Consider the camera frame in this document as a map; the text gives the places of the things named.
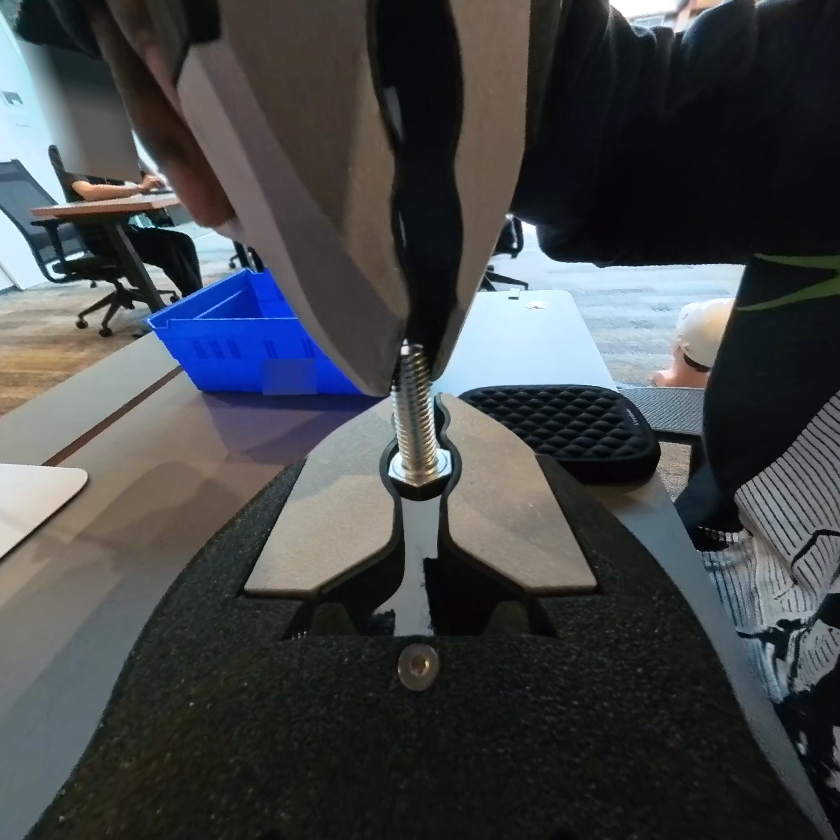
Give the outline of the grey mesh chair seat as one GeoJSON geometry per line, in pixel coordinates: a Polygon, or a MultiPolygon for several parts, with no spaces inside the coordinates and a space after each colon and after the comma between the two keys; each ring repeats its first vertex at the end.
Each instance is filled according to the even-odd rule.
{"type": "Polygon", "coordinates": [[[618,391],[638,407],[658,433],[699,437],[704,424],[706,391],[696,387],[627,386],[618,391]]]}

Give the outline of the wooden top office desk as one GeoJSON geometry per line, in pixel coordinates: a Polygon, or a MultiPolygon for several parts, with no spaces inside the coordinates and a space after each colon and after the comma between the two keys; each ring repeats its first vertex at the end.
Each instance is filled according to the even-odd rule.
{"type": "Polygon", "coordinates": [[[172,192],[166,192],[93,202],[37,206],[33,207],[30,212],[38,220],[103,226],[122,261],[127,280],[139,290],[142,299],[148,304],[150,310],[157,312],[165,307],[165,303],[160,292],[154,287],[144,264],[128,240],[123,226],[134,215],[177,207],[180,204],[181,200],[178,196],[172,192]]]}

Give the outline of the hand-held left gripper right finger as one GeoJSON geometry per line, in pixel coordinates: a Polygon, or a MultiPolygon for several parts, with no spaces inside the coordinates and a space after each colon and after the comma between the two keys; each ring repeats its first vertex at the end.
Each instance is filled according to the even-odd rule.
{"type": "Polygon", "coordinates": [[[594,593],[594,573],[530,447],[454,395],[440,394],[437,405],[455,467],[441,536],[522,594],[594,593]]]}

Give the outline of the white cap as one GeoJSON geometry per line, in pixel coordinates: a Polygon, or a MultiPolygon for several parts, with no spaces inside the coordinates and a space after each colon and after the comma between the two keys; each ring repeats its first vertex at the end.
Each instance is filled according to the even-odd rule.
{"type": "Polygon", "coordinates": [[[733,297],[719,297],[686,304],[675,326],[675,347],[696,367],[710,369],[717,358],[732,307],[733,297]]]}

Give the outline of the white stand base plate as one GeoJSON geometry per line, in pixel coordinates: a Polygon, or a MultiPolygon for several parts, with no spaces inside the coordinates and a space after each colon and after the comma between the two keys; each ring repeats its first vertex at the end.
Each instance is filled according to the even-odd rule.
{"type": "Polygon", "coordinates": [[[1,464],[1,559],[88,484],[78,468],[1,464]]]}

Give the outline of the blue plastic bin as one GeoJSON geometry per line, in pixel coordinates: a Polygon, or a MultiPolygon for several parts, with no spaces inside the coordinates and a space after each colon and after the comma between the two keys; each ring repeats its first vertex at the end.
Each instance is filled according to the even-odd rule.
{"type": "Polygon", "coordinates": [[[146,322],[201,392],[361,394],[310,338],[268,269],[242,269],[146,322]]]}

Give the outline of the person's right hand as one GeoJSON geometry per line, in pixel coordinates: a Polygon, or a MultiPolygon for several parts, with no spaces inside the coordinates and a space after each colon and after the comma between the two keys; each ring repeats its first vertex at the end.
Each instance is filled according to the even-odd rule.
{"type": "Polygon", "coordinates": [[[186,122],[147,3],[103,2],[88,15],[133,130],[182,204],[205,227],[231,222],[235,210],[186,122]]]}

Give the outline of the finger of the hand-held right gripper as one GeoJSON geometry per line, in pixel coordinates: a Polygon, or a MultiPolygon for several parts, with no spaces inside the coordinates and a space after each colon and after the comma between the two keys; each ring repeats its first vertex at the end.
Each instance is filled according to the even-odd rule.
{"type": "Polygon", "coordinates": [[[410,341],[448,365],[539,131],[564,2],[421,2],[410,121],[410,341]]]}
{"type": "Polygon", "coordinates": [[[368,2],[208,2],[176,91],[240,232],[316,344],[388,393],[410,309],[368,2]]]}

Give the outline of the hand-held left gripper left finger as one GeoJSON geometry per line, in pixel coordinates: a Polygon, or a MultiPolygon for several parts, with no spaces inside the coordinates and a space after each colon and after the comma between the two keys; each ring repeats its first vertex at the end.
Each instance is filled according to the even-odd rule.
{"type": "Polygon", "coordinates": [[[403,579],[402,500],[388,475],[395,445],[383,400],[306,457],[245,583],[280,599],[387,599],[403,579]]]}

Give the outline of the black printed t-shirt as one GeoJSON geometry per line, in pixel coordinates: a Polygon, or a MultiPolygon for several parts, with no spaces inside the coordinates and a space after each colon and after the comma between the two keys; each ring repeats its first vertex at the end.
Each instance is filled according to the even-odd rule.
{"type": "Polygon", "coordinates": [[[834,834],[839,817],[838,255],[756,255],[707,374],[677,508],[834,834]]]}

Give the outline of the silver hex bolt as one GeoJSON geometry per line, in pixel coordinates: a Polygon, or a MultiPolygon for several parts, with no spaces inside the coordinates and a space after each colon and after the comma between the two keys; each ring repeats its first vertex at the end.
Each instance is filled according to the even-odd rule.
{"type": "Polygon", "coordinates": [[[391,395],[398,451],[411,471],[430,469],[438,449],[431,385],[424,348],[404,341],[391,395]]]}

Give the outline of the person's right forearm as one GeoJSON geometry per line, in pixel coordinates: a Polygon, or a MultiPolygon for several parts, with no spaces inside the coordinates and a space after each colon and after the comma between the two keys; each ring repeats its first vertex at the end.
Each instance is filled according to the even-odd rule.
{"type": "Polygon", "coordinates": [[[724,2],[684,30],[533,2],[511,212],[552,259],[838,254],[838,2],[724,2]]]}

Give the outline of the black mesh office chair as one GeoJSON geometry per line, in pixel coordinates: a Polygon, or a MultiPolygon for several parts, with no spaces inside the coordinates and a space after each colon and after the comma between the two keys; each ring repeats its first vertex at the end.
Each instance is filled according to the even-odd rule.
{"type": "Polygon", "coordinates": [[[33,214],[33,207],[55,203],[20,161],[1,163],[1,209],[24,237],[47,281],[65,286],[86,280],[93,285],[107,282],[112,286],[106,297],[79,312],[76,319],[78,329],[87,329],[88,316],[106,309],[99,334],[110,338],[111,320],[120,311],[134,310],[137,303],[145,300],[138,290],[123,283],[127,275],[120,262],[93,255],[73,224],[33,214]]]}
{"type": "Polygon", "coordinates": [[[488,263],[484,275],[481,278],[479,290],[497,291],[494,285],[495,281],[506,284],[510,287],[520,287],[521,289],[528,290],[529,284],[526,281],[510,278],[497,273],[493,264],[493,259],[499,256],[509,256],[512,259],[516,259],[523,251],[523,248],[524,233],[522,221],[519,218],[508,214],[505,217],[505,222],[502,225],[496,247],[494,248],[490,258],[490,262],[488,263]]]}

